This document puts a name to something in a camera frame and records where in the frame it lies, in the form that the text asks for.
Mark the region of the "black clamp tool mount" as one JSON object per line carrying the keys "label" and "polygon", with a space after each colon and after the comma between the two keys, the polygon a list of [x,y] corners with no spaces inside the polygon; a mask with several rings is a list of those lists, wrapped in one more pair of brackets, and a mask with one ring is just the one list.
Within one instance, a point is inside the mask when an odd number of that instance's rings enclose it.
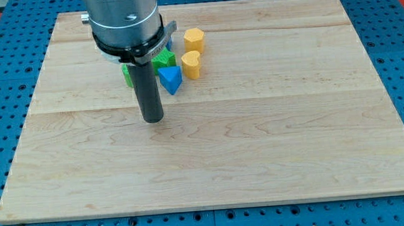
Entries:
{"label": "black clamp tool mount", "polygon": [[106,60],[144,65],[160,54],[177,30],[176,21],[165,25],[163,18],[158,18],[157,25],[151,27],[142,25],[142,22],[123,27],[95,24],[92,37]]}

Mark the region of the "blue block behind arm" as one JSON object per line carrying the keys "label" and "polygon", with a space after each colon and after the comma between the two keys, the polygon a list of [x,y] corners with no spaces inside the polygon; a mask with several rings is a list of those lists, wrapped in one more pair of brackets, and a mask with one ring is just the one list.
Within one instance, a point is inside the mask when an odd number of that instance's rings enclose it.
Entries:
{"label": "blue block behind arm", "polygon": [[173,38],[170,37],[169,40],[168,40],[168,42],[166,43],[166,49],[168,49],[169,51],[171,51],[172,45],[173,45]]}

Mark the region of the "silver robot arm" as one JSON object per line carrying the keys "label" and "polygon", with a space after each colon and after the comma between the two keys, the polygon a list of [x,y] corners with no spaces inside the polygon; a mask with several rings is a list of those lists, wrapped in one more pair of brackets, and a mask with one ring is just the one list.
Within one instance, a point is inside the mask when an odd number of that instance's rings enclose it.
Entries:
{"label": "silver robot arm", "polygon": [[157,0],[83,0],[96,46],[125,64],[145,122],[164,116],[152,60],[165,49],[176,22],[164,23]]}

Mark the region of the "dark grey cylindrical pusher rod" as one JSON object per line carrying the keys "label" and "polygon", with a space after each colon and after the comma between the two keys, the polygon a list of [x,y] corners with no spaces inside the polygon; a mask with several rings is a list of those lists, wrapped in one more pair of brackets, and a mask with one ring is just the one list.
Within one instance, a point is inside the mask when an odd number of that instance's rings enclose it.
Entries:
{"label": "dark grey cylindrical pusher rod", "polygon": [[128,65],[130,80],[138,100],[142,118],[147,123],[157,123],[164,116],[159,89],[154,75],[152,63],[144,65]]}

